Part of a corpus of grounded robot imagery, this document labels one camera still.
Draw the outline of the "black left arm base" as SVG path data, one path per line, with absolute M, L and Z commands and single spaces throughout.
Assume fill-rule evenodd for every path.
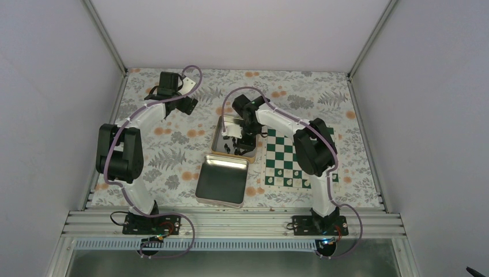
M 124 235 L 178 235 L 181 225 L 181 216 L 166 215 L 157 218 L 148 218 L 135 214 L 128 214 L 122 228 Z

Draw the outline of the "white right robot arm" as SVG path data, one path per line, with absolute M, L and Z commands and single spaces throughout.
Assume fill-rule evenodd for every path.
M 337 167 L 337 150 L 323 120 L 300 119 L 274 107 L 262 97 L 254 100 L 245 95 L 232 102 L 232 108 L 244 120 L 239 131 L 222 131 L 225 136 L 236 138 L 239 148 L 251 151 L 256 147 L 257 136 L 262 128 L 272 128 L 294 142 L 297 163 L 309 176 L 313 204 L 312 226 L 316 233 L 326 235 L 334 228 L 332 217 L 336 206 L 331 201 L 329 172 Z

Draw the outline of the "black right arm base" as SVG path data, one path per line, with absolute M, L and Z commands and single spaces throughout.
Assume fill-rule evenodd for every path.
M 319 218 L 312 215 L 295 215 L 286 225 L 287 230 L 292 230 L 295 236 L 314 235 L 348 235 L 348 223 L 346 217 L 337 215 L 332 218 Z

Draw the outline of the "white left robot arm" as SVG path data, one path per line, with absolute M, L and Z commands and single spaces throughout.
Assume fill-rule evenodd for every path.
M 96 171 L 109 185 L 120 187 L 129 212 L 138 215 L 137 225 L 147 234 L 160 227 L 157 204 L 141 176 L 144 168 L 142 138 L 174 110 L 191 114 L 198 101 L 190 95 L 200 85 L 184 73 L 161 72 L 159 84 L 145 97 L 144 104 L 120 123 L 99 128 Z

